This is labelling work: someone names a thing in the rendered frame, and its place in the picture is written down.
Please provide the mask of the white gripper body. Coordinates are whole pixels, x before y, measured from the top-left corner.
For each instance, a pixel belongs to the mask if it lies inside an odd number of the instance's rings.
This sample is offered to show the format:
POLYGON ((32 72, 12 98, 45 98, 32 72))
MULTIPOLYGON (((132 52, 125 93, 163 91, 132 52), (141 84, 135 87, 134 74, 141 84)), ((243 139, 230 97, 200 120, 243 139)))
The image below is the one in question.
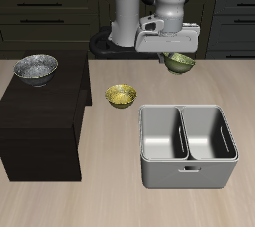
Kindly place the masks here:
POLYGON ((184 23, 181 31, 171 35, 138 30, 135 49, 138 52, 194 53, 198 49, 199 35, 200 26, 195 23, 184 23))

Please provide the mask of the green bowl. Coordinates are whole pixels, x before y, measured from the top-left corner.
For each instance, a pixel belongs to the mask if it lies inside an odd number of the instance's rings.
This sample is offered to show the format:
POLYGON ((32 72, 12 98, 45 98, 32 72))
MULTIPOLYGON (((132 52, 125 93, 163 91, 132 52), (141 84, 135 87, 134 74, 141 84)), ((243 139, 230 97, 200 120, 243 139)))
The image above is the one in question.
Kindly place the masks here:
POLYGON ((164 53, 164 62, 167 68, 174 74, 183 74, 190 71, 196 62, 180 53, 164 53))

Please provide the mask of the yellow bowl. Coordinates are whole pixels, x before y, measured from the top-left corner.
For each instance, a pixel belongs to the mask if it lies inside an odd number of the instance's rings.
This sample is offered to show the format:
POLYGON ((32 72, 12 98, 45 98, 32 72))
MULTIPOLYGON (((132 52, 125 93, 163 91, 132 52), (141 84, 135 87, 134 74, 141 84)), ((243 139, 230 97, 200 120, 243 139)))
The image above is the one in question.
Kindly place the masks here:
POLYGON ((118 84, 107 88, 105 97, 113 107, 125 109, 132 105, 137 97, 137 91, 130 85, 118 84))

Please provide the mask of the grey bowl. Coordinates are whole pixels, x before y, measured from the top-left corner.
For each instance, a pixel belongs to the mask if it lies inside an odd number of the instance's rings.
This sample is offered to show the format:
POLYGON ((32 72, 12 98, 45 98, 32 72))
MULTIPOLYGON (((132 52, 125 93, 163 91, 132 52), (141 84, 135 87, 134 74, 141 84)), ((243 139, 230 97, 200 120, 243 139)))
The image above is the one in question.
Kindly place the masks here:
POLYGON ((25 84, 43 87, 52 80, 57 68, 56 58, 47 54, 34 54, 19 60, 13 72, 25 84))

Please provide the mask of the white two-bin basket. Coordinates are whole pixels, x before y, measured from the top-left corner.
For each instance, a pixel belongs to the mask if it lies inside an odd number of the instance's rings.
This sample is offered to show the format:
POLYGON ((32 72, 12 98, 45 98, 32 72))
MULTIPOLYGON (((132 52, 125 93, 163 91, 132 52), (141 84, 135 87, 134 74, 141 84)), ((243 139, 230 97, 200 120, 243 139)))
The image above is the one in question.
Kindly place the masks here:
POLYGON ((139 108, 142 183, 150 189, 220 189, 239 154, 218 105, 139 108))

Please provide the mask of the dark kitchen cupboards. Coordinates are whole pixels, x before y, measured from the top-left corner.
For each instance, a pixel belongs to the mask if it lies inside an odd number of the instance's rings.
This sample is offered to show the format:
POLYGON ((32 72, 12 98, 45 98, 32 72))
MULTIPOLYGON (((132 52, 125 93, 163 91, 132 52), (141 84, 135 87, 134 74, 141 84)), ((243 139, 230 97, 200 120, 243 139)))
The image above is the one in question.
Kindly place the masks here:
MULTIPOLYGON (((185 23, 200 26, 200 58, 208 49, 215 0, 189 0, 185 23)), ((20 50, 89 49, 90 39, 116 19, 115 0, 0 0, 0 54, 20 50)))

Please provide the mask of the dark wooden cabinet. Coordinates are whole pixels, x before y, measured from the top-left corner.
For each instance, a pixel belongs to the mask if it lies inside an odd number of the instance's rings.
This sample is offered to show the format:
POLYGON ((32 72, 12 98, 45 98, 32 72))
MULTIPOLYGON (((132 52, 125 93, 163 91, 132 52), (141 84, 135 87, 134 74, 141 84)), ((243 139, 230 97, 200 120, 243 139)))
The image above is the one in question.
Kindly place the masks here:
POLYGON ((92 103, 85 50, 49 50, 53 79, 33 87, 14 76, 0 100, 0 160, 11 181, 79 181, 84 107, 92 103))

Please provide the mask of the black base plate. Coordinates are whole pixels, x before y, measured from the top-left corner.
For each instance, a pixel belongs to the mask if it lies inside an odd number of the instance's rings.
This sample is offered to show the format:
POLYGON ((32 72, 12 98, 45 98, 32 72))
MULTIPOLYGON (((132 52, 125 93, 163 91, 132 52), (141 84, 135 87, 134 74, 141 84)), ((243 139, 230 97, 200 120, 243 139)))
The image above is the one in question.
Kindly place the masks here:
POLYGON ((109 40, 110 26, 103 26, 89 43, 90 51, 99 60, 156 60, 157 53, 138 52, 135 47, 118 46, 109 40))

